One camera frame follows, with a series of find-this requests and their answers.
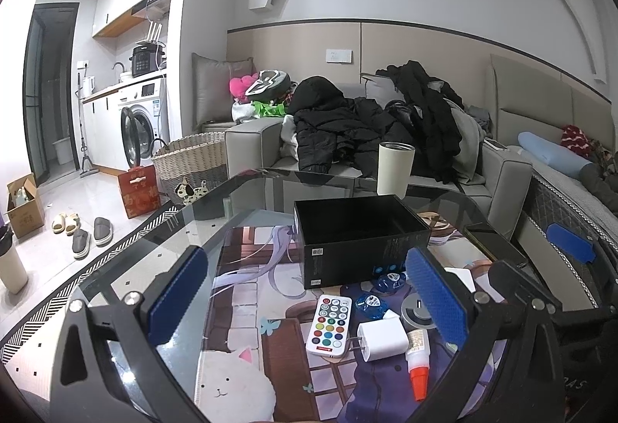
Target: mop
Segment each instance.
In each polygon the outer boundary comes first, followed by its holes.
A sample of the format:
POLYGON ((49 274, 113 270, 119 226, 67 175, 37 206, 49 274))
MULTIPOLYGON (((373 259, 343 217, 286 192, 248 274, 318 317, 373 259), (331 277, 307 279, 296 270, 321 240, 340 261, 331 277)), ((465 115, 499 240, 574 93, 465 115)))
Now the mop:
POLYGON ((99 172, 98 168, 95 168, 92 160, 88 156, 88 147, 86 146, 86 140, 83 138, 83 103, 81 102, 81 98, 79 96, 81 91, 81 80, 80 74, 77 73, 77 91, 75 95, 77 96, 77 114, 79 116, 79 133, 81 136, 81 152, 83 153, 81 157, 81 174, 79 174, 80 178, 92 176, 92 174, 97 174, 99 172), (90 164, 90 167, 86 169, 86 162, 90 164))

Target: anime table mat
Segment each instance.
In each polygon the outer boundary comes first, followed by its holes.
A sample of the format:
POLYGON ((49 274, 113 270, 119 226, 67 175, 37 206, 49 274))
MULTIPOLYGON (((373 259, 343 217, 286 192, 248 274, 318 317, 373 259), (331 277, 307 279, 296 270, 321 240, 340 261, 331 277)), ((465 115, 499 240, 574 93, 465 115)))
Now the anime table mat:
MULTIPOLYGON (((433 231, 429 249, 444 266, 468 267, 479 282, 488 260, 450 225, 433 231)), ((352 300, 370 291, 401 311, 414 293, 405 284, 381 294, 370 282, 304 290, 291 227, 231 229, 221 249, 195 389, 195 403, 212 423, 404 423, 416 410, 403 354, 365 362, 360 350, 340 359, 305 351, 317 300, 323 294, 352 300)), ((354 335, 359 312, 351 317, 354 335)), ((453 358, 437 329, 429 331, 429 391, 453 358)), ((496 342, 462 412, 472 412, 495 373, 506 342, 496 342)))

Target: black box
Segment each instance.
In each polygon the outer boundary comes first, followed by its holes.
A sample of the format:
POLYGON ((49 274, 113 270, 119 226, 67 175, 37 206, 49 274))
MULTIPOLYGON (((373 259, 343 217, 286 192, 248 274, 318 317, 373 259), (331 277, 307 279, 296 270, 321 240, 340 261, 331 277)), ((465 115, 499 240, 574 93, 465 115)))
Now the black box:
POLYGON ((294 202, 296 244, 305 289, 400 272, 430 229, 394 195, 294 202))

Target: orange bottle cap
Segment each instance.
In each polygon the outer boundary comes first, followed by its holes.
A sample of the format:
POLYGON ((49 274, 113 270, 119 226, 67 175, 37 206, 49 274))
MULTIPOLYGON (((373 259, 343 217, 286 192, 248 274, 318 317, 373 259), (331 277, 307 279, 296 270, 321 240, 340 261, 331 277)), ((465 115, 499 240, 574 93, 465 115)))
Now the orange bottle cap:
POLYGON ((427 398, 427 384, 429 382, 429 368, 415 367, 410 371, 410 382, 414 390, 416 402, 421 402, 427 398))

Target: red gift bag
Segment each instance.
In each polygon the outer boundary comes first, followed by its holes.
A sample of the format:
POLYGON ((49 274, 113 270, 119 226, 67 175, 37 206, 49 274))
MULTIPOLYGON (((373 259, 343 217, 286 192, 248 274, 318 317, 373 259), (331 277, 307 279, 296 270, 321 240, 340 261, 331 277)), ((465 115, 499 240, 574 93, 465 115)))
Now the red gift bag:
POLYGON ((154 165, 135 167, 118 176, 124 210, 132 219, 161 207, 154 165))

